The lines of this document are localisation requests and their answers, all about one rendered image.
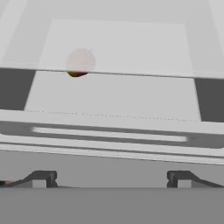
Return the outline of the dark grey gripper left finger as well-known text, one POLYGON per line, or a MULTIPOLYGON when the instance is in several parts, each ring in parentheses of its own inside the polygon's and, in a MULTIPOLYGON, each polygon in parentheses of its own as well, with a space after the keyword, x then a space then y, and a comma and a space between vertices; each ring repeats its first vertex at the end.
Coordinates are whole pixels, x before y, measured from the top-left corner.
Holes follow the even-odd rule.
POLYGON ((5 187, 33 187, 32 182, 34 180, 44 180, 47 188, 57 187, 56 182, 57 172, 56 171, 33 171, 31 174, 23 179, 12 181, 8 183, 7 181, 0 180, 0 188, 5 187))

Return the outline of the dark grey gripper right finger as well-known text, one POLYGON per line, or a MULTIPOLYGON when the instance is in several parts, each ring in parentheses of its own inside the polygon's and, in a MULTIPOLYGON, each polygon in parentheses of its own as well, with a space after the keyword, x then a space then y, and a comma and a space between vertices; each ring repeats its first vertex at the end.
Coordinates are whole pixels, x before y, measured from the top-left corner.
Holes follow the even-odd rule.
POLYGON ((224 185, 215 184, 213 182, 201 179, 190 171, 168 171, 167 172, 167 187, 178 188, 180 180, 190 180, 191 188, 200 187, 213 187, 213 188, 224 188, 224 185))

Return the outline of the white fridge drawer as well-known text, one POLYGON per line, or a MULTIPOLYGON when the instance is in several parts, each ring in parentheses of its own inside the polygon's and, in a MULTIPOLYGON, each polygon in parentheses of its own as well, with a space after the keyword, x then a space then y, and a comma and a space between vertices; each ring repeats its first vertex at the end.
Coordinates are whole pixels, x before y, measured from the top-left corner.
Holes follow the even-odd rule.
POLYGON ((21 110, 0 110, 0 149, 224 165, 224 123, 204 122, 191 79, 38 72, 21 110), (32 128, 187 137, 168 142, 32 128))

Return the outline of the translucent fridge shelf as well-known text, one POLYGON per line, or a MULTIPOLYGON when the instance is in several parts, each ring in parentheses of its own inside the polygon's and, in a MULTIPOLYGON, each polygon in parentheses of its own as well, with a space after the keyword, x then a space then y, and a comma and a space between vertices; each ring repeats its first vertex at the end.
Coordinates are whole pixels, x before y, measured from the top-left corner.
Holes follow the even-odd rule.
POLYGON ((0 67, 224 79, 224 0, 0 0, 0 67))

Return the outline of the red round fruit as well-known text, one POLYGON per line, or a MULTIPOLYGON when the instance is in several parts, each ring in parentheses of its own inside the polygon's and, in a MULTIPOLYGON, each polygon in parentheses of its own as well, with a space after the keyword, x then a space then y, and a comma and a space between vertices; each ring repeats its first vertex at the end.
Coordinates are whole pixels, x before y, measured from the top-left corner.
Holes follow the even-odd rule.
POLYGON ((66 70, 71 77, 81 77, 95 67, 95 56, 90 49, 77 48, 66 60, 66 70))

